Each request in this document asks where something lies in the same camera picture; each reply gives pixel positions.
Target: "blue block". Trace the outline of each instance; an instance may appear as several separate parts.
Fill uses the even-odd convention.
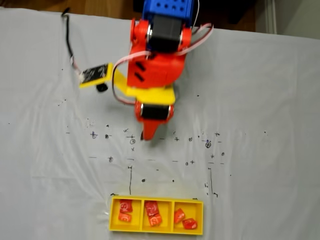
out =
[[[151,21],[155,14],[182,19],[186,27],[192,25],[194,0],[145,0],[142,19]]]

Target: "white wire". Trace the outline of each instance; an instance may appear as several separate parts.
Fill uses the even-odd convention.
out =
[[[129,101],[129,100],[126,100],[122,97],[119,97],[117,96],[116,94],[116,91],[115,91],[115,72],[116,72],[116,69],[117,67],[120,65],[120,64],[123,64],[127,61],[130,61],[132,59],[135,59],[135,58],[138,58],[138,57],[142,57],[142,56],[150,56],[151,55],[151,52],[150,51],[138,51],[138,52],[135,52],[135,53],[132,53],[128,56],[124,56],[122,58],[120,58],[113,66],[113,70],[112,70],[112,76],[111,76],[111,84],[112,84],[112,92],[113,92],[113,95],[115,97],[115,99],[117,99],[119,102],[122,102],[123,104],[129,104],[129,105],[134,105],[135,102],[134,101]]]
[[[198,0],[198,9],[197,9],[197,11],[196,11],[196,15],[195,15],[194,23],[193,23],[193,25],[192,25],[192,28],[191,28],[191,29],[193,29],[193,28],[195,27],[195,25],[196,25],[196,21],[197,21],[198,14],[199,14],[199,9],[200,9],[200,0]]]
[[[199,29],[196,32],[200,32],[204,28],[205,28],[204,26],[201,26],[201,27],[199,27]],[[199,47],[201,44],[203,44],[210,37],[210,35],[213,33],[213,31],[214,31],[214,25],[212,24],[209,31],[203,37],[201,37],[200,39],[198,39],[197,41],[192,43],[189,47],[186,47],[185,49],[183,49],[181,51],[177,51],[175,53],[175,55],[182,56],[182,55],[185,55],[185,54],[191,52],[195,48]]]

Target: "red plastic part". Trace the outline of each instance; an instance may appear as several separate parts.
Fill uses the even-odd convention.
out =
[[[131,213],[132,212],[132,200],[130,199],[120,199],[120,212],[121,213]]]
[[[185,218],[185,213],[182,211],[181,208],[179,208],[177,211],[174,212],[174,223],[178,224]]]
[[[146,214],[151,217],[153,215],[159,214],[157,201],[146,201],[144,203]]]
[[[160,225],[162,222],[162,218],[160,216],[160,214],[156,214],[154,216],[149,216],[149,224],[150,226],[158,226]]]
[[[196,229],[198,224],[193,218],[188,218],[182,221],[184,229]]]
[[[131,222],[131,215],[123,213],[123,212],[119,212],[118,219],[120,221],[124,221],[124,222],[128,222],[129,223],[129,222]]]
[[[160,124],[166,124],[174,115],[174,106],[170,106],[170,112],[166,120],[144,119],[141,117],[141,102],[136,101],[134,105],[134,113],[138,122],[143,123],[142,137],[143,140],[151,140]]]
[[[147,20],[140,20],[138,25],[135,25],[132,20],[130,54],[146,50],[148,25]],[[184,27],[178,50],[189,46],[191,36],[191,29]],[[128,64],[127,84],[130,87],[145,89],[170,85],[182,73],[185,58],[185,55],[177,56],[174,53],[156,53],[154,56],[149,56],[148,59],[134,59]]]

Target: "black cable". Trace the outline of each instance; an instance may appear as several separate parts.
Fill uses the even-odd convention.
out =
[[[74,56],[74,52],[72,51],[72,48],[70,46],[70,42],[69,42],[69,15],[66,14],[67,12],[69,12],[70,7],[67,7],[63,13],[61,14],[62,18],[66,18],[66,22],[65,22],[65,26],[66,26],[66,33],[65,33],[65,41],[66,41],[66,46],[68,48],[68,52],[70,55],[70,58],[72,58]]]

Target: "red candy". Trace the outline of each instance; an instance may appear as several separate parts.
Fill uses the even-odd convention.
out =
[[[120,199],[120,212],[131,213],[132,212],[132,200],[131,199]]]
[[[156,201],[146,201],[145,204],[146,214],[150,217],[159,214],[158,204]]]
[[[178,224],[182,221],[182,219],[185,218],[185,213],[182,211],[181,208],[179,208],[177,211],[174,212],[174,223]]]
[[[124,222],[131,222],[131,215],[130,214],[126,214],[126,213],[122,213],[122,212],[119,212],[119,216],[118,216],[118,219],[120,221],[124,221]]]
[[[160,214],[156,214],[154,216],[149,216],[149,223],[151,226],[157,226],[162,222],[162,218]]]
[[[197,221],[193,218],[188,218],[182,221],[184,229],[196,229],[197,228]]]

